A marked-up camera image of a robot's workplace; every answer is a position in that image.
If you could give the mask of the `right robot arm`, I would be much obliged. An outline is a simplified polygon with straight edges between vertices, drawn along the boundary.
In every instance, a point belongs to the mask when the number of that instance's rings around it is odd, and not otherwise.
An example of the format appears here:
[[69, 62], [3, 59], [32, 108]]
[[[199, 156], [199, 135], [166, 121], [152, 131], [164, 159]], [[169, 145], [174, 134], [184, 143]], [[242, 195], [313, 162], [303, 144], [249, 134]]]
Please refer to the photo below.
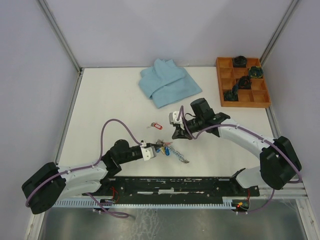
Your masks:
[[238, 124], [223, 112], [214, 112], [205, 98], [190, 104], [193, 118], [185, 118], [184, 108], [169, 114], [169, 123], [175, 127], [172, 139], [196, 140], [202, 133], [229, 140], [259, 159], [259, 166], [243, 168], [229, 183], [231, 193], [242, 195], [248, 188], [266, 184], [274, 190], [286, 184], [302, 181], [302, 165], [290, 140], [284, 136], [266, 137]]

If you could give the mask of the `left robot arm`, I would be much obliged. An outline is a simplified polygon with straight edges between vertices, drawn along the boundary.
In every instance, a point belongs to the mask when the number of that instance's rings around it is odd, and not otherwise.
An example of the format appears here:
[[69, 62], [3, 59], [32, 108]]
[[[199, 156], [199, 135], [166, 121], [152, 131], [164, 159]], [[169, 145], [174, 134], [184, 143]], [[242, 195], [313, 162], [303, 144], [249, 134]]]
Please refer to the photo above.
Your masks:
[[122, 170], [122, 164], [140, 159], [148, 161], [156, 157], [161, 147], [161, 144], [144, 141], [130, 146], [126, 140], [120, 139], [98, 162], [78, 166], [57, 166], [48, 162], [22, 184], [25, 205], [37, 215], [66, 198], [95, 192], [106, 195], [111, 189], [109, 179]]

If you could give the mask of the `metal key organizer plate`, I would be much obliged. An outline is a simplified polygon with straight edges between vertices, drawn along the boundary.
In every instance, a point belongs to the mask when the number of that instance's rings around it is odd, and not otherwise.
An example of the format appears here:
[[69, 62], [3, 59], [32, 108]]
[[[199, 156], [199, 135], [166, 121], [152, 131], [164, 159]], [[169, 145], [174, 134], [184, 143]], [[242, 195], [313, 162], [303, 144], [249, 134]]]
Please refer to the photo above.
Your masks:
[[158, 139], [156, 141], [157, 144], [162, 144], [162, 147], [165, 148], [166, 150], [166, 155], [167, 157], [173, 155], [175, 156], [180, 162], [184, 163], [184, 164], [188, 164], [190, 161], [187, 160], [183, 154], [181, 154], [178, 150], [176, 150], [174, 147], [173, 147], [173, 143], [172, 142], [167, 142], [167, 141], [164, 141], [164, 140], [161, 140], [161, 139]]

